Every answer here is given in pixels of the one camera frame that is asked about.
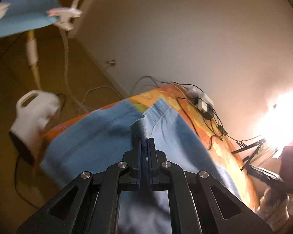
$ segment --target blue cloth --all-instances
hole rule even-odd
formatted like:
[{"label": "blue cloth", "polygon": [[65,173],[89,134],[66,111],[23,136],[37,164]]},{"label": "blue cloth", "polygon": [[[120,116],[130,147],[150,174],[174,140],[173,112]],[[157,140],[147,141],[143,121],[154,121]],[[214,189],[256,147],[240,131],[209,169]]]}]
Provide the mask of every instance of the blue cloth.
[{"label": "blue cloth", "polygon": [[85,170],[103,172],[132,149],[130,125],[140,118],[128,100],[96,110],[54,138],[40,166],[60,187]]},{"label": "blue cloth", "polygon": [[0,19],[0,38],[48,26],[56,17],[47,17],[46,11],[61,7],[58,0],[2,0],[11,5]]},{"label": "blue cloth", "polygon": [[[153,137],[167,160],[189,172],[208,171],[239,197],[227,171],[212,161],[198,136],[161,98],[143,115],[128,100],[89,114],[51,142],[41,168],[64,187],[83,171],[102,172],[121,161],[132,148],[131,134],[143,140]],[[141,187],[121,193],[118,232],[171,233],[167,191],[152,192],[145,179]]]}]

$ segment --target orange floral tablecloth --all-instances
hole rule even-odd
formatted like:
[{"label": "orange floral tablecloth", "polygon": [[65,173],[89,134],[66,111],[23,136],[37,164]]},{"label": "orange floral tablecloth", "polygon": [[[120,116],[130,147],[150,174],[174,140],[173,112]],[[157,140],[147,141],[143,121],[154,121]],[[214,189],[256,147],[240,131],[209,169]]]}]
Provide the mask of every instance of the orange floral tablecloth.
[{"label": "orange floral tablecloth", "polygon": [[[146,111],[149,107],[151,107],[156,100],[159,98],[163,98],[172,108],[179,112],[179,114],[184,118],[184,120],[189,124],[189,126],[193,129],[193,125],[191,121],[184,113],[182,108],[187,112],[188,116],[193,121],[195,125],[196,131],[199,134],[199,137],[202,143],[205,145],[206,148],[209,148],[210,144],[210,137],[212,136],[211,131],[205,125],[205,122],[201,116],[201,114],[185,99],[178,99],[180,105],[177,102],[177,97],[184,97],[182,92],[173,85],[168,85],[165,87],[157,88],[140,95],[136,95],[130,97],[129,100],[131,103],[141,112]],[[113,103],[111,105],[107,105],[102,109],[110,108],[111,106],[115,105]],[[64,122],[53,129],[51,129],[45,135],[45,143],[46,146],[60,133],[65,131],[69,128],[72,124],[86,116],[87,114],[80,115],[74,119],[71,119],[67,122]],[[213,128],[215,131],[217,130],[217,125],[214,122]],[[209,151],[210,156],[212,159],[224,167],[227,172],[231,175],[240,195],[242,201],[250,208],[255,209],[258,207],[258,196],[254,189],[253,183],[250,178],[247,176],[246,171],[241,171],[241,167],[243,166],[243,162],[238,155],[232,155],[231,152],[234,151],[235,148],[232,145],[229,138],[225,137],[223,141],[219,140],[216,137],[213,137],[212,140],[212,147]]]}]

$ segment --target blue towel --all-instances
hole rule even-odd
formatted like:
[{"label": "blue towel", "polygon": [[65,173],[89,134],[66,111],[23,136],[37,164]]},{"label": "blue towel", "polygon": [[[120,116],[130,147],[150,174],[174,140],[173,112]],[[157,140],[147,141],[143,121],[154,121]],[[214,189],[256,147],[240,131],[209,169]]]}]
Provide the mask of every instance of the blue towel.
[{"label": "blue towel", "polygon": [[[198,136],[161,98],[143,115],[128,100],[89,114],[51,142],[41,168],[64,187],[83,171],[102,172],[121,161],[132,148],[132,134],[143,143],[153,137],[156,149],[164,151],[167,160],[185,171],[208,171],[240,197],[227,171],[212,161]],[[152,192],[141,185],[145,189],[121,193],[119,233],[171,233],[167,191]]]}]

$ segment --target white wall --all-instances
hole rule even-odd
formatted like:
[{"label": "white wall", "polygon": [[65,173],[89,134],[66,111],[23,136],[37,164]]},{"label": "white wall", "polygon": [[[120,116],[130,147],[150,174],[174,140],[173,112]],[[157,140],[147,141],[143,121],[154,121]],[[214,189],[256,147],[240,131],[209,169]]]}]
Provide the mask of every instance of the white wall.
[{"label": "white wall", "polygon": [[101,64],[117,61],[108,73],[128,94],[147,74],[198,85],[239,139],[293,88],[287,0],[94,0],[76,37]]}]

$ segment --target wooden floor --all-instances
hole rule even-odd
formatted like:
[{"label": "wooden floor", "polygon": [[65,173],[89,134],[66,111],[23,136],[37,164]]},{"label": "wooden floor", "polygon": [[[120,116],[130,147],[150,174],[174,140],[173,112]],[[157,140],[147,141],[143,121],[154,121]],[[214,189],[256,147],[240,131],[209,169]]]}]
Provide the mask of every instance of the wooden floor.
[{"label": "wooden floor", "polygon": [[[17,36],[10,36],[0,46],[0,54]],[[8,137],[13,124],[18,99],[35,89],[25,53],[25,35],[4,54],[0,60],[0,221],[11,233],[36,209],[24,202],[14,190],[14,168],[17,151]],[[69,82],[75,96],[82,100],[85,92],[101,85],[111,85],[99,68],[87,57],[83,48],[74,40],[70,43]],[[64,53],[61,38],[38,41],[39,69],[42,88],[53,93],[66,93],[64,86]],[[100,89],[88,96],[86,105],[99,108],[118,101],[110,89]],[[77,115],[77,107],[68,101],[61,114],[61,122]],[[33,176],[31,168],[20,161],[17,172],[19,192],[34,205],[42,206],[56,192],[57,187],[43,175]]]}]

